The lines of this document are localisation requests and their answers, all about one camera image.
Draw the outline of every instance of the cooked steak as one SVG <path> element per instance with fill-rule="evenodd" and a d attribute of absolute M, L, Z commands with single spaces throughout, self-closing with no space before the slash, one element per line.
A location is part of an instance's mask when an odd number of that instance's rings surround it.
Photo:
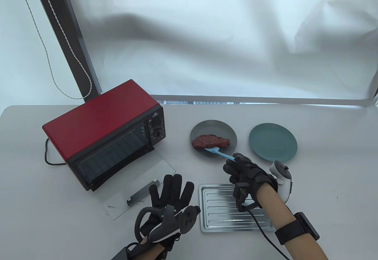
<path fill-rule="evenodd" d="M 193 141 L 193 147 L 196 149 L 201 148 L 226 148 L 230 146 L 231 142 L 228 139 L 217 137 L 215 135 L 201 135 Z"/>

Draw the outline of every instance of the white backdrop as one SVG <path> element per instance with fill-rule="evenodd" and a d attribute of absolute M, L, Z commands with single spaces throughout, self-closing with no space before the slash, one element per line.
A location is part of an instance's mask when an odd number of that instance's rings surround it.
<path fill-rule="evenodd" d="M 68 95 L 81 94 L 40 0 L 28 0 L 50 55 L 57 84 Z M 25 0 L 0 0 L 0 115 L 10 105 L 79 104 L 54 86 L 46 54 Z"/>
<path fill-rule="evenodd" d="M 378 0 L 71 0 L 104 91 L 371 99 Z"/>

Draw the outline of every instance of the right hand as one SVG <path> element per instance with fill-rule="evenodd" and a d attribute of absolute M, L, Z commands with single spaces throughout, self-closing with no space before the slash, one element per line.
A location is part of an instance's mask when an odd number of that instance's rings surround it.
<path fill-rule="evenodd" d="M 266 171 L 252 163 L 252 161 L 246 156 L 240 153 L 235 153 L 232 156 L 235 158 L 235 161 L 226 160 L 223 170 L 231 175 L 231 183 L 248 183 L 250 186 L 247 189 L 247 192 L 251 194 L 252 199 L 257 205 L 261 207 L 256 197 L 259 188 L 264 183 L 268 183 L 277 192 L 277 181 L 271 174 L 267 174 Z"/>

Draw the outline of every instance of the oven control knob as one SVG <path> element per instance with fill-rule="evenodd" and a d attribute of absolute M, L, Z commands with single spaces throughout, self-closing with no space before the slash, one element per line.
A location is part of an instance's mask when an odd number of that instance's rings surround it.
<path fill-rule="evenodd" d="M 160 136 L 162 136 L 163 134 L 163 129 L 162 128 L 158 128 L 154 131 L 154 137 L 158 138 Z"/>
<path fill-rule="evenodd" d="M 162 125 L 163 125 L 163 120 L 161 118 L 155 118 L 152 121 L 152 126 L 154 126 L 154 127 L 160 127 Z"/>

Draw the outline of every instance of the baking tray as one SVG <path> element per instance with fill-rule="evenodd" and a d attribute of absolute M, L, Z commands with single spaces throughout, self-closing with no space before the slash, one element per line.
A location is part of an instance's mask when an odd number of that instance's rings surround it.
<path fill-rule="evenodd" d="M 200 185 L 201 230 L 204 233 L 258 230 L 248 212 L 239 212 L 235 205 L 233 184 Z M 249 196 L 246 203 L 252 203 Z M 263 209 L 255 208 L 252 213 L 263 230 L 274 230 L 272 221 Z"/>

